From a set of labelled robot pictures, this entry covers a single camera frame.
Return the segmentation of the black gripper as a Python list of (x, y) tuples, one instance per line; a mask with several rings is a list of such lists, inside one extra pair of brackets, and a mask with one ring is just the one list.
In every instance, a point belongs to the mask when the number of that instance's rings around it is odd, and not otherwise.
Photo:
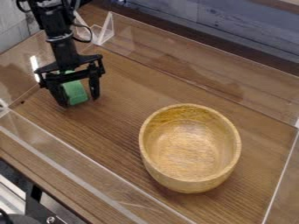
[(70, 97), (63, 82), (88, 78), (90, 93), (92, 99), (96, 100), (100, 96), (99, 78), (106, 73), (103, 56), (100, 54), (80, 55), (72, 38), (48, 39), (48, 42), (55, 61), (34, 71), (40, 79), (40, 87), (50, 90), (58, 104), (67, 108)]

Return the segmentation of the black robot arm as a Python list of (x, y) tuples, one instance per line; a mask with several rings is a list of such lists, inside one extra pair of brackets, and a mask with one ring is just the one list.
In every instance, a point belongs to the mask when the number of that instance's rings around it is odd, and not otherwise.
[(88, 79), (88, 89), (94, 100), (100, 96), (100, 77), (106, 73), (103, 55), (80, 55), (75, 42), (90, 43), (74, 35), (75, 7), (71, 0), (16, 0), (16, 7), (24, 13), (31, 12), (51, 45), (55, 61), (35, 69), (40, 88), (46, 88), (58, 102), (67, 108), (86, 101), (87, 92), (80, 83)]

